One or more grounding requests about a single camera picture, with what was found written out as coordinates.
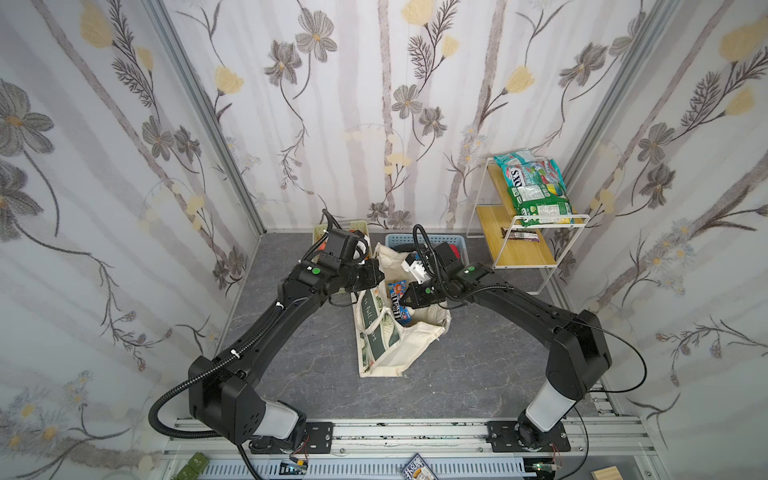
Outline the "cream floral tote bag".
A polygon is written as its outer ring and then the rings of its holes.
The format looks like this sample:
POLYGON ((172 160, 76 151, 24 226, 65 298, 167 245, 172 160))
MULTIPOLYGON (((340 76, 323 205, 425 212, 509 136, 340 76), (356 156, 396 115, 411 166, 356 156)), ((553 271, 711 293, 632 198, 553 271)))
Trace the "cream floral tote bag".
POLYGON ((400 325, 393 316, 387 284, 416 282, 401 267, 407 255, 378 244, 372 258, 378 260, 384 280, 358 295, 353 306, 358 373, 366 377, 400 377, 443 334, 452 321, 445 303, 411 309, 412 321, 400 325))

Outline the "blue m&m candy packet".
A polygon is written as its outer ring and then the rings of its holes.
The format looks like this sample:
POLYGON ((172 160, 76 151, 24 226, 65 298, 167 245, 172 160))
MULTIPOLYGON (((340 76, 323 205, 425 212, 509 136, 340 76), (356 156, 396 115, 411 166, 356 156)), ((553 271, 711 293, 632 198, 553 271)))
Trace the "blue m&m candy packet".
POLYGON ((412 315, 408 308, 402 304, 403 296, 407 289, 405 280, 389 282, 387 292, 391 302, 394 319, 402 326, 407 326, 412 321, 412 315))

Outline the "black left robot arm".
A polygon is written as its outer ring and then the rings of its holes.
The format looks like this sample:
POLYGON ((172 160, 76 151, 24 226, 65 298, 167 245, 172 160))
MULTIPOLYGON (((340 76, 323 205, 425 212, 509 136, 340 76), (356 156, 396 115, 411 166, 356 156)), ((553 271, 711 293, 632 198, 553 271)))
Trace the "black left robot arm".
POLYGON ((220 437, 237 447, 270 438, 286 450, 299 449, 306 437, 305 414, 284 402, 261 398, 256 386, 298 327, 334 295, 363 292, 383 279, 378 261, 369 256, 365 234, 344 229, 329 216, 321 238, 278 282, 266 311, 214 358, 197 358, 187 379, 150 407, 149 425, 169 438, 220 437), (187 394, 190 415, 205 430, 180 430, 161 421, 161 409, 181 394, 187 394))

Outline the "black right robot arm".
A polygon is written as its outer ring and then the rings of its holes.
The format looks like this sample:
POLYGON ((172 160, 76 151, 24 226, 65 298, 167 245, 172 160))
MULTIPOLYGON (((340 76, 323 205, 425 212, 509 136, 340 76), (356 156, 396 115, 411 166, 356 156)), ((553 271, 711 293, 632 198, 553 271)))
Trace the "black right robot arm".
POLYGON ((490 267, 463 263, 448 244, 433 245, 420 224, 413 227, 412 238, 429 279, 408 285, 403 306, 475 304, 516 324, 548 349, 544 383, 519 415, 515 430, 521 448, 541 449, 612 365, 598 317, 556 307, 513 286, 490 267))

